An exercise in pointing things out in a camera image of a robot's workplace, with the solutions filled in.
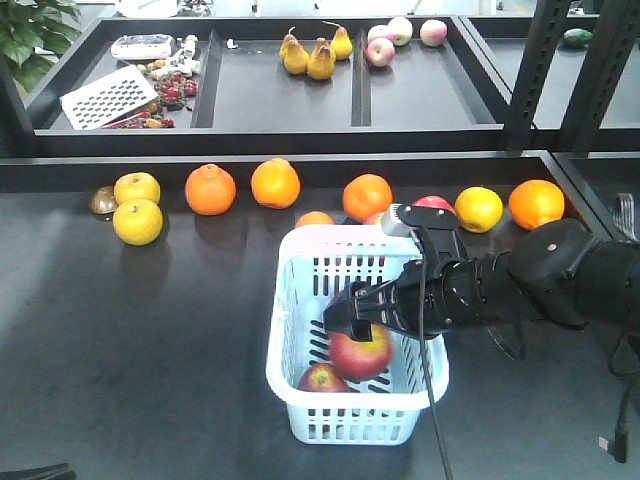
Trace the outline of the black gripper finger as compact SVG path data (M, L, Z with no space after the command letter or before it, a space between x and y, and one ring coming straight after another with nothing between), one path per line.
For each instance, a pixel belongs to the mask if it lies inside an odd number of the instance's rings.
M0 480L75 480L76 473L67 463L24 470L2 471Z

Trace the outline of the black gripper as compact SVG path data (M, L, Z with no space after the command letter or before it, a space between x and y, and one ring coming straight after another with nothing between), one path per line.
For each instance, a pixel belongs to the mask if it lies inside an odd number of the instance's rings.
M429 338L475 325L475 262L449 259L435 272L424 260L404 264L395 280L348 283L323 312L328 333L373 340L373 325Z

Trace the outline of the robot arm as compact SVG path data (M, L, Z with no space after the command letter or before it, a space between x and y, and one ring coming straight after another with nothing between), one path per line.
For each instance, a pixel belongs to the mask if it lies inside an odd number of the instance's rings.
M578 221L565 219L529 232L508 252L439 260L425 229L413 236L422 257L405 263L395 280L347 284L323 312L327 331L369 341L378 324L422 339L543 319L639 332L634 243L599 240Z

